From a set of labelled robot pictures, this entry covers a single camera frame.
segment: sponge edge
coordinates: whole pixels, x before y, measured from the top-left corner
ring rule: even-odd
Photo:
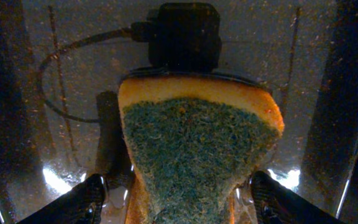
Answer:
[[[169,76],[131,78],[120,86],[118,100],[121,119],[123,108],[140,101],[159,102],[191,97],[224,103],[256,114],[282,135],[283,118],[273,98],[266,91],[242,83],[196,77]]]
[[[163,102],[175,98],[197,98],[213,103],[222,103],[256,114],[257,117],[277,130],[281,136],[284,128],[278,106],[272,97],[259,88],[225,80],[212,80],[195,77],[132,78],[125,80],[119,90],[119,107],[122,125],[125,129],[124,108],[140,102]],[[130,142],[126,138],[129,156],[135,164]],[[149,194],[145,181],[135,165],[137,180],[132,189],[132,197],[126,223],[143,223],[149,211]]]

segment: cord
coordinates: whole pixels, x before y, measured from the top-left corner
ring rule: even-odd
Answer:
[[[48,55],[47,58],[45,58],[42,61],[42,63],[40,64],[40,66],[38,68],[38,72],[37,72],[36,85],[37,85],[37,90],[39,92],[39,96],[41,97],[41,100],[43,100],[44,103],[52,111],[54,111],[56,114],[59,114],[60,116],[66,118],[66,119],[70,119],[70,120],[73,120],[73,121],[84,122],[84,123],[98,123],[99,119],[86,119],[86,118],[80,118],[80,117],[77,117],[77,116],[73,116],[73,115],[70,115],[68,113],[63,112],[57,106],[55,106],[51,101],[49,101],[47,99],[47,97],[45,95],[44,89],[42,88],[42,77],[44,76],[44,71],[47,69],[47,67],[49,66],[49,64],[52,61],[52,59],[56,59],[60,55],[65,55],[71,50],[78,49],[80,47],[85,47],[87,45],[95,44],[95,43],[102,42],[102,41],[105,41],[105,40],[118,38],[118,37],[124,37],[124,38],[125,37],[127,37],[127,38],[132,37],[132,30],[130,28],[122,28],[122,29],[118,29],[118,30],[105,32],[105,33],[102,33],[102,34],[96,34],[96,35],[93,35],[91,37],[87,37],[87,38],[82,39],[82,40],[77,40],[77,41],[75,41],[75,42],[73,42],[71,44],[64,45],[61,49],[59,49],[59,50],[55,51],[54,53]]]

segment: scrubbing surface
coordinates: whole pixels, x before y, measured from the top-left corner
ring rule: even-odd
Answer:
[[[194,98],[124,108],[124,135],[149,193],[147,223],[227,223],[227,198],[279,132],[255,114]]]

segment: sponge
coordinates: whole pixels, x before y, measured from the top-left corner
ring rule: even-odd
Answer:
[[[234,223],[232,192],[282,135],[260,88],[227,80],[124,80],[119,107],[136,180],[126,223]]]

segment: green scouring pad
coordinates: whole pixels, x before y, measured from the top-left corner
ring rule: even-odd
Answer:
[[[282,134],[268,96],[228,81],[126,80],[119,104],[137,176],[126,223],[234,223],[230,194]]]

